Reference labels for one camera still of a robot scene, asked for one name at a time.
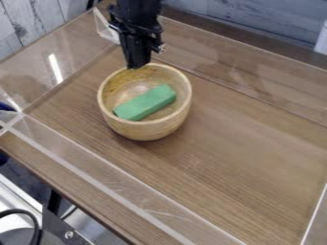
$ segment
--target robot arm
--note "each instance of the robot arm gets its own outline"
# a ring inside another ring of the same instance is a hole
[[[109,28],[118,33],[128,69],[150,61],[150,52],[164,50],[162,27],[157,21],[161,0],[117,0],[108,6]]]

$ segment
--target bowl rim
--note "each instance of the bowl rim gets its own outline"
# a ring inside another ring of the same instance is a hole
[[[105,78],[105,80],[104,80],[104,82],[102,82],[102,84],[100,86],[98,92],[97,92],[97,102],[98,102],[98,106],[101,108],[101,111],[105,113],[106,116],[109,116],[114,121],[118,121],[120,123],[126,123],[126,124],[130,124],[130,125],[150,125],[150,124],[165,122],[168,119],[170,119],[176,115],[178,115],[185,110],[185,108],[188,107],[188,105],[190,103],[193,90],[192,90],[192,86],[190,86],[190,82],[189,82],[188,77],[174,67],[170,67],[168,65],[162,65],[162,64],[158,64],[158,63],[148,63],[146,66],[160,66],[160,67],[164,67],[168,70],[172,70],[173,72],[176,72],[178,74],[178,76],[181,77],[182,81],[185,81],[185,84],[186,84],[186,87],[188,87],[186,99],[185,99],[184,103],[181,104],[181,106],[178,107],[178,109],[173,113],[170,113],[169,115],[166,115],[165,117],[162,117],[160,119],[156,119],[156,120],[152,120],[152,121],[145,121],[145,122],[134,122],[134,121],[128,121],[128,120],[124,120],[124,119],[120,119],[118,117],[116,117],[113,115],[113,113],[106,110],[106,108],[104,106],[102,93],[104,93],[104,87],[105,87],[109,79],[113,78],[118,73],[121,73],[122,71],[126,70],[126,68],[124,67],[124,68],[118,69],[116,72],[113,72]]]

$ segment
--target white wooden wall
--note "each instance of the white wooden wall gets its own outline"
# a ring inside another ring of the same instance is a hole
[[[233,24],[314,43],[327,19],[325,0],[164,0]]]
[[[88,0],[0,0],[0,60],[82,14],[86,4]]]

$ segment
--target green block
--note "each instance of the green block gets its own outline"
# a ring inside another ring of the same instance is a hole
[[[146,93],[121,103],[113,108],[114,115],[129,121],[140,121],[161,110],[176,100],[176,92],[169,85],[162,84]]]

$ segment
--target wooden bowl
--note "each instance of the wooden bowl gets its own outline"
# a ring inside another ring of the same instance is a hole
[[[117,118],[112,109],[126,100],[145,93],[160,84],[168,84],[176,92],[176,101],[140,122]],[[152,141],[170,134],[185,120],[192,100],[188,78],[174,68],[148,64],[136,70],[125,68],[105,80],[97,94],[98,105],[108,126],[124,137],[137,141]]]

